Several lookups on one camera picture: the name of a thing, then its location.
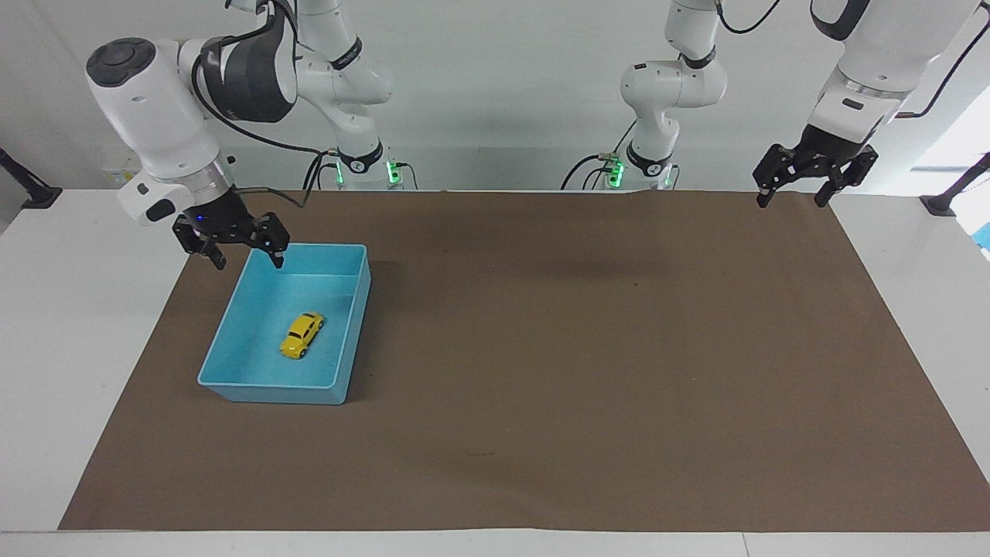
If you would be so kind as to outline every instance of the brown paper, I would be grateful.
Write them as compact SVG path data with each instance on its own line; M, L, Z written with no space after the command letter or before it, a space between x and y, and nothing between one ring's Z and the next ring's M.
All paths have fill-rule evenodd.
M808 196L251 208L368 247L347 403L199 387L246 251L193 259L62 529L990 530L990 487Z

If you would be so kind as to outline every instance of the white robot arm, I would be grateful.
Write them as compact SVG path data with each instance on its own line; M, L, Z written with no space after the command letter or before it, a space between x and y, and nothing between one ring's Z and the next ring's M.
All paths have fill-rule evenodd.
M667 117L667 110L710 106L725 95L728 78L715 58L718 27L714 0L670 3L664 34L680 57L638 63L623 75L622 97L637 120L633 139L620 151L623 179L610 181L612 187L659 187L669 172L680 133L680 125Z
M868 145L918 88L929 66L973 15L980 0L814 0L818 29L845 53L825 83L801 142L772 146L753 172L766 207L781 186L825 176L815 196L825 207L837 192L862 183L877 154Z
M257 15L255 31L181 43L121 39L86 64L93 96L142 161L118 193L125 210L146 226L177 214L173 231L185 251L218 269L224 243L264 250L281 267L289 235L273 213L248 213L200 104L228 124L277 122L302 96L331 123L341 186L401 180L363 108L389 99L391 73L362 52L341 2L299 4L297 19L287 0L228 0Z

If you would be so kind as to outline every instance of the black cable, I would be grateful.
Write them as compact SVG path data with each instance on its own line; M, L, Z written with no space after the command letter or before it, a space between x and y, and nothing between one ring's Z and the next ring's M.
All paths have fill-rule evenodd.
M275 189L273 187L246 187L244 189L239 189L235 187L232 189L234 190L235 193L238 193L240 195L249 195L252 193L271 193L274 195L278 195L282 199L285 199L286 201L292 203L293 205L299 207L300 209L306 207L306 203L300 203L299 201L296 201L295 198L289 195L288 193L285 193L284 191Z
M409 172L411 172L413 174L413 187L415 187L417 190L420 189L420 181L418 179L416 179L416 169L413 168L412 165L410 165L409 163L397 163L395 166L397 168L408 167L409 168Z
M320 174L323 171L323 157L323 155L314 157L309 168L306 170L306 177L303 178L303 189L306 190L306 196L303 197L303 202L309 199L310 193L313 192L313 186L320 182Z
M320 176L326 168L337 168L337 163L326 163L325 165L320 165L316 174L316 188L323 191L323 183L320 181Z
M581 190L584 191L585 189L587 189L587 187L588 187L588 180L591 179L591 176L592 175L594 175L594 174L597 173L598 174L598 177L601 177L601 174L604 173L604 172L606 172L606 170L604 170L602 168L595 168L595 169L591 170L590 172L588 172L588 175L584 176L584 183L581 184Z
M598 159L597 155L589 155L584 159L578 161L577 164L574 165L574 167L570 170L570 172L567 173L567 177L563 179L563 183L560 185L560 191L564 191L565 189L567 189L567 183L570 181L570 178L574 176L574 173L577 172L579 168L597 159Z
M633 120L633 123L630 124L629 125L629 128L626 129L626 133L622 135L622 139L620 139L619 140L619 143L616 144L616 148L612 150L612 153L615 153L616 156L619 155L619 147L622 146L622 142L626 141L626 138L629 137L630 132L633 131L633 128L635 128L635 126L636 126L636 120ZM602 173L600 173L597 176L595 176L595 183L593 183L591 185L591 189L592 190L598 188L598 180L601 179L601 177L604 174L605 170L608 169L608 165L609 165L609 162L608 161L605 161L604 163L602 163L602 167L600 168L600 170L602 171Z
M203 62L201 60L201 57L197 56L195 61L192 62L192 91L193 93L196 94L196 98L199 100L200 104L202 104L206 108L206 110L213 115L214 118L223 122L228 128L231 128L235 132L238 132L242 135L248 136L253 140L260 141L262 143L266 143L269 144L270 146L278 147L280 149L286 149L289 151L298 151L300 153L312 153L314 155L320 155L326 153L326 151L320 151L317 149L313 149L312 147L300 147L298 145L290 145L287 143L281 143L275 140L270 140L258 134L249 132L248 130L242 128L241 126L238 126L234 122L228 120L226 116L218 112L217 109L213 108L213 106L211 106L210 103L206 101L206 97L203 96L203 91L201 91L199 88L199 73L202 67L203 67Z
M990 31L990 4L986 2L980 2L980 8L983 8L987 12L986 25L984 25L983 29L981 29L980 32L976 34L976 37L974 37L973 40L969 43L969 45L966 47L966 50L962 51L962 54L959 55L959 58L955 60L955 63L952 65L952 68L945 75L945 79L941 81L941 85L939 85L939 89L936 90L935 95L932 97L932 100L929 101L929 104L928 106L925 107L925 110L921 112L898 112L895 118L899 120L906 120L909 118L922 118L923 116L926 116L930 110L932 110L932 107L934 107L935 103L938 102L941 93L945 90L945 87L948 85L949 80L952 79L952 76L955 74L955 71L959 69L959 66L962 65L962 62L964 60L966 60L966 57L969 56L969 53L973 50L974 47L976 47L976 44L979 43L981 39L983 39L983 36L986 35L987 31Z
M975 165L964 172L946 191L932 197L923 197L922 201L932 214L937 214L936 211L948 211L955 197L965 191L966 187L988 171L990 171L990 153L980 158Z
M722 27L725 27L726 31L730 33L735 33L736 35L745 35L746 33L755 31L757 27L763 25L763 22L766 21L766 18L770 17L770 14L772 14L773 11L776 10L777 6L779 5L780 5L780 0L774 0L773 4L770 6L770 9L768 9L766 13L763 14L763 17L759 18L759 21L752 24L752 26L746 29L736 29L733 26L729 25L729 22L726 21L725 10L722 8L722 0L715 0L715 11L718 12L719 19L722 20Z
M680 181L680 165L674 165L670 171L674 172L677 170L677 174L674 175L674 182L670 184L670 191L677 189L677 182Z
M965 188L965 189L963 189L962 191L960 191L959 193L960 193L960 194L961 194L961 193L968 193L968 192L970 192L970 191L972 191L972 190L974 190L974 189L976 189L977 187L983 187L983 186L984 186L984 185L986 185L986 184L987 184L988 182L990 182L990 176L987 176L987 177L985 177L985 178L983 178L983 181L978 181L978 182L976 182L976 183L973 183L973 184L970 184L970 185L967 185L967 186L966 186L966 188Z
M275 27L275 14L274 14L274 10L281 10L282 11L282 14L285 15L285 19L288 20L288 22L289 22L289 27L292 28L292 35L296 39L296 43L298 43L299 42L299 30L296 27L295 14L289 12L285 8L285 6L282 6L278 2L272 2L271 4L273 6L273 10L272 10L272 13L271 14L268 14L268 18L265 20L264 25L262 25L261 27L255 29L253 31L248 31L247 33L244 33L243 35L223 37L222 39L220 39L220 46L221 47L229 47L230 45L235 45L237 43L240 43L241 41L246 41L248 39L253 39L255 37L258 37L260 35L264 35L265 33L271 31L271 29L273 27ZM230 7L230 2L228 2L228 5L225 6L225 9L226 8L229 8L229 7ZM295 0L293 2L293 10L295 11L296 14L299 13L299 1L298 0Z

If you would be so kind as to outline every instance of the yellow toy car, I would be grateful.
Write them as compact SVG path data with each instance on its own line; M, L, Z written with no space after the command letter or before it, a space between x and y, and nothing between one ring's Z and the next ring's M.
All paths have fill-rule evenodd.
M296 320L289 326L289 334L282 341L279 351L286 358L293 360L306 356L317 331L323 328L323 322L323 315L315 311L307 311L296 317Z

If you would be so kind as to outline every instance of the blue plastic tray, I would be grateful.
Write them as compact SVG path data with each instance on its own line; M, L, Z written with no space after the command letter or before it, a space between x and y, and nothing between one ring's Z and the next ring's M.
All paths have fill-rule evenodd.
M976 240L976 244L984 250L990 250L990 222L973 234L973 240Z
M343 403L370 285L364 246L291 244L282 269L252 250L199 384L235 402ZM306 356L290 360L278 348L304 311L327 321Z

